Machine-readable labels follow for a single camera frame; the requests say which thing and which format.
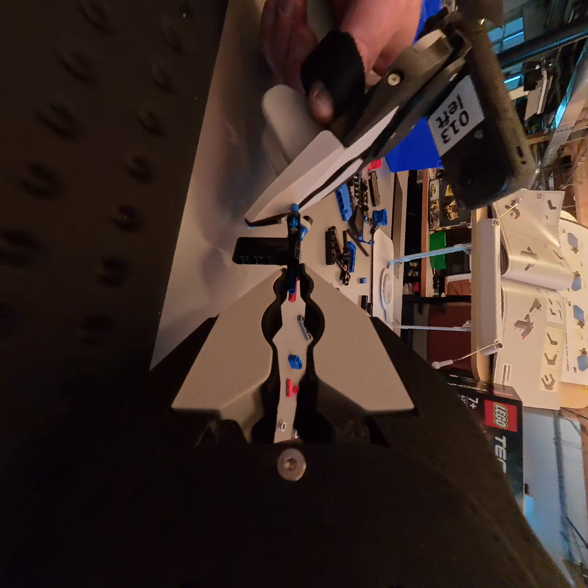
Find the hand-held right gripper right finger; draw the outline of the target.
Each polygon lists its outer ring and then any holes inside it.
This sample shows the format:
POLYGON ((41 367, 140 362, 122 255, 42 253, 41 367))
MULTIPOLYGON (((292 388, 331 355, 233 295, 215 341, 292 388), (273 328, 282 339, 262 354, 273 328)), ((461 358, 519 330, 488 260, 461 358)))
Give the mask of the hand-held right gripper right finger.
POLYGON ((411 412, 415 405, 371 315, 314 270, 302 269, 312 342, 298 393, 299 423, 321 417, 342 428, 350 420, 411 412))

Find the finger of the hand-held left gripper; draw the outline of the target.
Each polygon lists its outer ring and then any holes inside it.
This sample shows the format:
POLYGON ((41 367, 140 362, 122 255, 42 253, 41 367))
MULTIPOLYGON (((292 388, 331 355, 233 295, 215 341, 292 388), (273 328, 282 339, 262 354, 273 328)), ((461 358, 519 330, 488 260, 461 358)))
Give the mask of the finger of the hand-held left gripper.
POLYGON ((372 163, 373 157, 357 148, 308 146, 297 160, 305 164, 300 176, 300 199, 296 202, 299 211, 303 211, 362 171, 372 163))
MULTIPOLYGON (((357 148, 359 151, 365 151, 366 154, 386 126, 392 122, 395 114, 396 109, 393 109, 347 148, 357 148)), ((331 131, 323 130, 308 146, 343 146, 343 144, 331 131)), ((291 205, 296 204, 300 199, 298 190, 302 184, 300 176, 304 173, 304 168, 305 164, 296 158, 247 211, 246 224, 251 227, 275 224, 287 215, 291 205)))

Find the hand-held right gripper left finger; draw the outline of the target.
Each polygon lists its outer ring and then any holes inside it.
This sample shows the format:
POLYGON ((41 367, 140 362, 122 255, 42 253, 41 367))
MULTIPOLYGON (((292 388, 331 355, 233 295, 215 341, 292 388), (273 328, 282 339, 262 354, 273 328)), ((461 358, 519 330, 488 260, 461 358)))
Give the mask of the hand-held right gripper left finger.
POLYGON ((278 351, 285 271, 220 313, 172 402, 176 412, 232 420, 248 439, 273 439, 281 395, 278 351))

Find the black blue toy brick assembly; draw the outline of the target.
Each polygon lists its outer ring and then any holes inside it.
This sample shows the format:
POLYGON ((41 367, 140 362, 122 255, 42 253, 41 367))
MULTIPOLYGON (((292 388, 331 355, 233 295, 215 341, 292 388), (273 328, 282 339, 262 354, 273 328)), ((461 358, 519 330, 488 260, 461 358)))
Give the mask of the black blue toy brick assembly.
POLYGON ((232 261, 238 265, 271 265, 286 267, 288 301, 297 300, 300 279, 302 241, 310 231, 313 219, 300 214, 299 205, 292 204, 285 217, 287 235, 276 237, 241 237, 233 250, 232 261))

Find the grey desk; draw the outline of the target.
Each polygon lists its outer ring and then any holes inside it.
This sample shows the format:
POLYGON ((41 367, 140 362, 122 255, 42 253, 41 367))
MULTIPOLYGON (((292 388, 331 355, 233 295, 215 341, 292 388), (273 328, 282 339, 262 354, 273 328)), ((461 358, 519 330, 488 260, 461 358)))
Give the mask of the grey desk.
POLYGON ((261 101, 275 84, 259 53, 263 4, 228 3, 152 367, 276 270, 232 262, 244 213, 275 178, 262 145, 261 101))

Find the person's left hand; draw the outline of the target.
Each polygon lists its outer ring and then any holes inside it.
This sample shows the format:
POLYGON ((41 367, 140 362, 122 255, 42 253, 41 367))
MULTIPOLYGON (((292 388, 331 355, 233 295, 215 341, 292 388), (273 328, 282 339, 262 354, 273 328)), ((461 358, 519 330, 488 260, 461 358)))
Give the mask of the person's left hand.
POLYGON ((422 1, 328 1, 336 27, 321 41, 307 1, 266 1, 261 48, 275 78, 306 96, 311 118, 326 127, 364 92, 371 72, 382 77, 410 47, 422 1))

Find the wide black studded toy beam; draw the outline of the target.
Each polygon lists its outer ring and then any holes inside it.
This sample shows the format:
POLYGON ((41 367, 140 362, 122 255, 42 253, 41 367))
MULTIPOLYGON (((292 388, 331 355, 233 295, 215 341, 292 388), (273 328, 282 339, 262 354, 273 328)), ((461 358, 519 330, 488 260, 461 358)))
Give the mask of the wide black studded toy beam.
POLYGON ((367 180, 361 173, 356 174, 352 179, 352 204, 353 209, 359 209, 362 216, 366 217, 369 213, 369 187, 367 180))

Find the blue storage bin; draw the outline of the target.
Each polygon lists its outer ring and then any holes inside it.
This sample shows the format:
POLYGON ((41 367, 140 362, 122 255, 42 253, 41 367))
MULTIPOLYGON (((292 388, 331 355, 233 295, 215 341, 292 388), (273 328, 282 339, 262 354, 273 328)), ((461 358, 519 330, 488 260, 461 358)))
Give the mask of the blue storage bin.
MULTIPOLYGON (((422 33, 426 21, 435 16, 442 6, 443 1, 420 2, 420 17, 414 41, 422 33)), ((385 159, 393 173, 441 167, 440 156, 426 118, 420 119, 408 136, 385 159)))

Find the large black angled toy beam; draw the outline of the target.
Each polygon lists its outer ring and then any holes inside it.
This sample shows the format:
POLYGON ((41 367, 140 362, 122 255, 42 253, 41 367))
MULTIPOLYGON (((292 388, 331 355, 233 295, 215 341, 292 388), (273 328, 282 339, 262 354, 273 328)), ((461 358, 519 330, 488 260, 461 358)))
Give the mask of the large black angled toy beam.
POLYGON ((337 229, 330 226, 325 232, 325 264, 327 266, 339 265, 343 263, 343 250, 340 244, 337 229))

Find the black joined toy beams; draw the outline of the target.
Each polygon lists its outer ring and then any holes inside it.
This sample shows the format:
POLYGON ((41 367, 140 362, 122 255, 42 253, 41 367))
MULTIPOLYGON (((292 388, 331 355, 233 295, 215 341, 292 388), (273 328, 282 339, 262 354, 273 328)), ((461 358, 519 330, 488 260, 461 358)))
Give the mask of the black joined toy beams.
POLYGON ((349 273, 348 271, 348 249, 347 249, 347 243, 353 241, 353 239, 351 239, 350 233, 348 230, 343 231, 342 233, 342 250, 343 250, 343 263, 342 266, 340 266, 340 282, 342 283, 343 286, 348 286, 350 283, 350 275, 351 273, 349 273))

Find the open instruction booklet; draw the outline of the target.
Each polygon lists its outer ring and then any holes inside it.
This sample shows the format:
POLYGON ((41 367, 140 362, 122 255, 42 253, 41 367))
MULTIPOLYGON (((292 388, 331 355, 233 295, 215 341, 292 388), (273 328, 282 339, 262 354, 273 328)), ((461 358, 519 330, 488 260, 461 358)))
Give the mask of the open instruction booklet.
POLYGON ((587 408, 587 228, 563 199, 521 189, 492 206, 502 273, 493 381, 528 408, 587 408))

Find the white book stand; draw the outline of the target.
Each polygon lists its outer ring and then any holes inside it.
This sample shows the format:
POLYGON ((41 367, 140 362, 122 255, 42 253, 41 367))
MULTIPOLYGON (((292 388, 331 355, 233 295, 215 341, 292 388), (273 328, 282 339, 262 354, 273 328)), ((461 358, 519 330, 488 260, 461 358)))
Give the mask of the white book stand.
POLYGON ((472 241, 432 252, 421 252, 391 259, 393 243, 383 246, 384 238, 377 238, 373 249, 372 296, 373 315, 396 330, 470 334, 470 353, 475 378, 490 383, 490 356, 502 349, 502 296, 500 287, 500 222, 485 218, 472 224, 472 241), (403 265, 422 261, 441 254, 468 253, 470 255, 472 294, 471 319, 462 326, 419 326, 401 324, 403 265))

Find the toy set cardboard box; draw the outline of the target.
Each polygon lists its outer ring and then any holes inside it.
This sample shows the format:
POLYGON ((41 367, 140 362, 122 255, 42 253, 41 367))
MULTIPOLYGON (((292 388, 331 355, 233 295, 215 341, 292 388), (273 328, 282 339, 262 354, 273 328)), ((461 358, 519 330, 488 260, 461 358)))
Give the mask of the toy set cardboard box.
POLYGON ((509 385, 482 382, 461 371, 449 371, 445 378, 481 427, 524 511, 523 404, 518 393, 509 385))

